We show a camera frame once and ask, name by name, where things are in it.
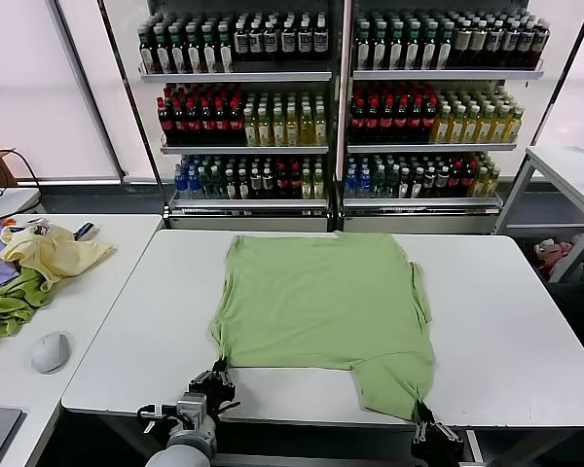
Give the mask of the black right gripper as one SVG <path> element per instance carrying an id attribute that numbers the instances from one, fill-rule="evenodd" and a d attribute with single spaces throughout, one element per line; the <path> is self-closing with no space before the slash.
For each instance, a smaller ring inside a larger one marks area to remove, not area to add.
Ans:
<path id="1" fill-rule="evenodd" d="M 443 422 L 420 400 L 414 410 L 416 431 L 411 442 L 411 455 L 427 466 L 458 467 L 464 452 L 461 437 Z"/>

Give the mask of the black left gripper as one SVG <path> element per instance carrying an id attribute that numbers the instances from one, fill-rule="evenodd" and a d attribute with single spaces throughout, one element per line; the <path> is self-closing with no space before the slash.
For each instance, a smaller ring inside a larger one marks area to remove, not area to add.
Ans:
<path id="1" fill-rule="evenodd" d="M 205 370 L 194 377 L 190 381 L 189 391 L 205 396 L 206 413 L 214 421 L 219 421 L 222 413 L 241 404 L 241 401 L 236 399 L 236 386 L 229 376 L 226 360 L 215 361 L 210 370 Z"/>

